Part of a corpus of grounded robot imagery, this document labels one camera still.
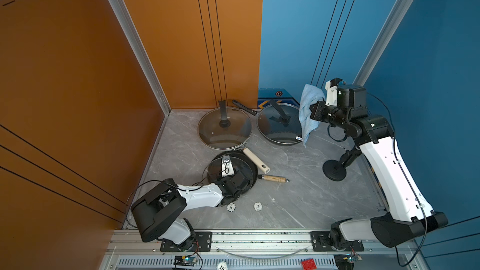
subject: black round base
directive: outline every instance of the black round base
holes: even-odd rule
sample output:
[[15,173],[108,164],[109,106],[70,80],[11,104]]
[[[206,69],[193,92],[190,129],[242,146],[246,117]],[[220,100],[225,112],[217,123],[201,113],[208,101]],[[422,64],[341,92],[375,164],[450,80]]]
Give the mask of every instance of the black round base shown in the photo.
[[347,170],[338,160],[327,160],[323,163],[322,169],[326,177],[336,182],[343,180],[347,176]]

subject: pot lid handle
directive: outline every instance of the pot lid handle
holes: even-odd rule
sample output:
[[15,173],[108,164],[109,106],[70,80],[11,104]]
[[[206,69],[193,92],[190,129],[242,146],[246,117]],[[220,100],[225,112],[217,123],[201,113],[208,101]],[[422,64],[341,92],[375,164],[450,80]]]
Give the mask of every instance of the pot lid handle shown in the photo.
[[268,101],[268,103],[269,103],[270,105],[272,105],[272,106],[275,108],[275,110],[280,114],[280,119],[279,119],[279,120],[280,120],[282,123],[288,123],[288,122],[290,121],[290,116],[287,116],[287,115],[285,114],[285,112],[283,111],[282,107],[281,107],[275,100],[270,99],[270,100]]
[[230,120],[227,118],[227,107],[225,100],[219,100],[218,104],[220,105],[220,127],[227,128],[230,126]]

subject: glass pot lid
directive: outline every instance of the glass pot lid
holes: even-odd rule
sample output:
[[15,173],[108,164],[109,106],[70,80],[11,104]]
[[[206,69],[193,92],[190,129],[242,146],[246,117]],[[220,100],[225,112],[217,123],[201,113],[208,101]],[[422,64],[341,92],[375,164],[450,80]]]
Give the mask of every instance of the glass pot lid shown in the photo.
[[302,125],[298,107],[288,103],[268,102],[258,115],[261,134],[278,145],[293,145],[302,141]]
[[252,134],[252,121],[243,111],[225,106],[209,111],[198,123],[200,140],[213,149],[228,150],[236,148],[248,140]]

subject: orange wall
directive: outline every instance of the orange wall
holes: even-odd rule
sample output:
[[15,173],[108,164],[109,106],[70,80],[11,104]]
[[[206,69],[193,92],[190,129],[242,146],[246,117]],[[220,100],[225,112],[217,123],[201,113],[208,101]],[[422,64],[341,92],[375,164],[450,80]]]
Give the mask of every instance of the orange wall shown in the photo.
[[168,102],[256,107],[262,0],[124,0]]
[[164,115],[107,0],[10,1],[0,125],[91,183],[0,126],[2,268],[96,269]]

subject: wooden pan handle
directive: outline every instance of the wooden pan handle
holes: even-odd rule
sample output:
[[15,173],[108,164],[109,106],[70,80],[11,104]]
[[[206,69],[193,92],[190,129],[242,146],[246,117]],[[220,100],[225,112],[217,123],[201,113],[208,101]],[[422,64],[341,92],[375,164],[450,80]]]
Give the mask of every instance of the wooden pan handle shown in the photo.
[[278,182],[278,183],[286,183],[287,179],[281,176],[271,176],[271,175],[263,175],[264,180],[269,180],[271,182]]

